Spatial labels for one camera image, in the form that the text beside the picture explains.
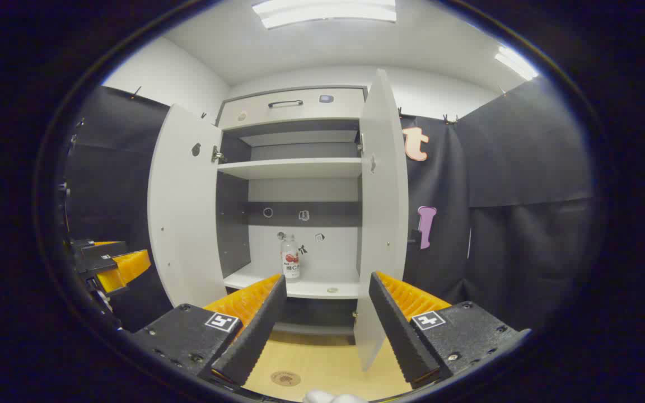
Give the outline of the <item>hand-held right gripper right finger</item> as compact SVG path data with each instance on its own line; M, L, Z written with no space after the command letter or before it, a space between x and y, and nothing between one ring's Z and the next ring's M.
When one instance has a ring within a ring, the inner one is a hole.
M517 331L480 304L449 304L382 272L368 294L405 380L414 390L459 378L517 349Z

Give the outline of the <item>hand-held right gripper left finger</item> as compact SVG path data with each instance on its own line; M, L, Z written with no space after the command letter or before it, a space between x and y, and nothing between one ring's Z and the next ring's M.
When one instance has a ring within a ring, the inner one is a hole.
M245 385L287 300L281 274L204 308L183 303L134 332L133 342L161 364L225 387Z

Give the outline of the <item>clear plastic bottle red label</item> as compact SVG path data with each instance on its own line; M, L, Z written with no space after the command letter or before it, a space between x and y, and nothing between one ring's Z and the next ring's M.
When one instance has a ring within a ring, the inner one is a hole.
M283 236L280 245L280 266L287 281L297 281L301 276L300 251L293 234Z

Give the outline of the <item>white cabinet door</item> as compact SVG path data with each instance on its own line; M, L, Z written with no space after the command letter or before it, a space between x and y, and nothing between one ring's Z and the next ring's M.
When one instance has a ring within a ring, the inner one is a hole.
M204 308L226 288L218 256L217 175L222 131L178 104L158 135L147 188L153 262L172 306Z
M384 69L371 82L360 117L360 278L354 336L361 370L369 370L385 340L369 288L380 271L401 279L409 237L409 182L404 133Z

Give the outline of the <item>white cabinet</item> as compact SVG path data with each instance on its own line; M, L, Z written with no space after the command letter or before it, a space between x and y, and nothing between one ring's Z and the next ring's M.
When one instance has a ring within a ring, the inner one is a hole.
M290 158L360 158L355 120L305 120L222 130L227 163ZM245 180L218 171L217 234L222 275L251 262L280 270L283 236L293 234L300 270L355 268L359 275L361 175L340 179ZM356 300L287 296L275 329L352 336Z

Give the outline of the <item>white cabinet shelf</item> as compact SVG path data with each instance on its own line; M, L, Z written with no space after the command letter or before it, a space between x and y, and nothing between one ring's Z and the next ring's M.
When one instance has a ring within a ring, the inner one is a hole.
M269 159L218 165L224 174L245 180L340 179L361 175L360 158Z
M225 286L241 290L266 278L279 274L275 267L267 268L251 262L223 279ZM287 296L310 300L356 300L359 296L359 275L355 268L342 270L302 271L299 280L287 283Z

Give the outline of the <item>black backdrop cloth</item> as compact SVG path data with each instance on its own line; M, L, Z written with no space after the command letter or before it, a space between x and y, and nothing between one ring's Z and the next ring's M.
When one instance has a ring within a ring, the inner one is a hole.
M74 239L148 249L146 193L169 107L98 87L67 161ZM586 270L593 181L581 133L547 80L524 83L455 125L407 115L432 148L409 161L410 230L437 215L429 248L409 251L404 280L450 303L472 300L510 326L538 330L577 293Z

